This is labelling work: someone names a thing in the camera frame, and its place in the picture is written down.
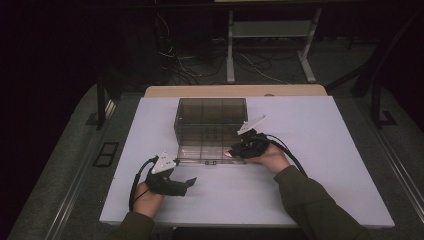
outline person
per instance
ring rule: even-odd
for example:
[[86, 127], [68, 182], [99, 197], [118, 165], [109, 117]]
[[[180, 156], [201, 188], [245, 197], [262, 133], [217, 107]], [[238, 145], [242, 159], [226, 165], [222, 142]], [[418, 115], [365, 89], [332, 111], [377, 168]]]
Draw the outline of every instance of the person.
[[[324, 187], [313, 179], [305, 177], [287, 160], [285, 154], [270, 144], [259, 157], [247, 159], [260, 163], [275, 173], [282, 204], [286, 212], [299, 225], [309, 239], [317, 240], [369, 240], [369, 231], [361, 226], [346, 211], [339, 207]], [[139, 184], [137, 193], [147, 190]], [[153, 217], [158, 211], [163, 196], [146, 192], [134, 203], [134, 212], [129, 212], [118, 230], [107, 240], [149, 239], [153, 228]]]

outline acrylic drawer organizer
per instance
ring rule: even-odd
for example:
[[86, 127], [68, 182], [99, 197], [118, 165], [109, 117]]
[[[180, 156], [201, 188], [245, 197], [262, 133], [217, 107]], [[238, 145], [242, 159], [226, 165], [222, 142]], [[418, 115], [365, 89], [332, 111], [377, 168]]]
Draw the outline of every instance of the acrylic drawer organizer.
[[240, 141], [237, 131], [247, 121], [244, 98], [181, 98], [174, 130], [183, 163], [244, 164], [224, 150]]

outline hand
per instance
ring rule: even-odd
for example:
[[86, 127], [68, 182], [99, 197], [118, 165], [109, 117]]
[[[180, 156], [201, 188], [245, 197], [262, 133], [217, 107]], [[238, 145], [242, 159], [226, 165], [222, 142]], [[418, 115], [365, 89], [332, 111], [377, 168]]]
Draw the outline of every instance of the hand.
[[142, 196], [134, 202], [133, 211], [154, 218], [163, 201], [163, 195], [148, 190], [144, 182], [137, 186], [135, 197], [137, 198], [140, 195]]
[[260, 163], [273, 173], [279, 173], [290, 166], [284, 152], [274, 144], [269, 144], [261, 156], [246, 159], [246, 161]]

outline sleeve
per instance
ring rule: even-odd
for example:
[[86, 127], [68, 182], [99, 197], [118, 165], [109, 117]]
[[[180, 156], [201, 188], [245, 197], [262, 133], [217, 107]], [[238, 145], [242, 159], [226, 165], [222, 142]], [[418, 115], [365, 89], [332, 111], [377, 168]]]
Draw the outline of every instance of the sleeve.
[[339, 207], [321, 184], [294, 166], [278, 173], [274, 180], [285, 210], [309, 239], [371, 239], [368, 230]]
[[119, 228], [110, 233], [106, 240], [148, 240], [153, 229], [153, 220], [136, 212], [129, 212]]

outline dark background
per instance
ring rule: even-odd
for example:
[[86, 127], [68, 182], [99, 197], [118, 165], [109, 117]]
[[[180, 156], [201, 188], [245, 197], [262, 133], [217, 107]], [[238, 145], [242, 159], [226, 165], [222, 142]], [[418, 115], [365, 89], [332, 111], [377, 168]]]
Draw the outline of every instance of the dark background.
[[[166, 80], [156, 52], [154, 13], [84, 10], [73, 1], [7, 0], [0, 4], [0, 239], [4, 239], [75, 106], [97, 79], [103, 78], [109, 94], [117, 99], [123, 91], [142, 91], [149, 85], [166, 84]], [[378, 62], [393, 35], [421, 5], [411, 0], [383, 6], [326, 6], [316, 38], [378, 40], [379, 50], [373, 56]], [[310, 12], [305, 7], [300, 15], [286, 17], [299, 18]], [[164, 16], [181, 45], [208, 44], [213, 37], [226, 37], [224, 11], [168, 12]], [[238, 16], [252, 17], [243, 11]], [[276, 15], [264, 11], [255, 17], [264, 16]], [[377, 74], [421, 129], [423, 23], [421, 11]], [[365, 73], [369, 78], [372, 68]]]

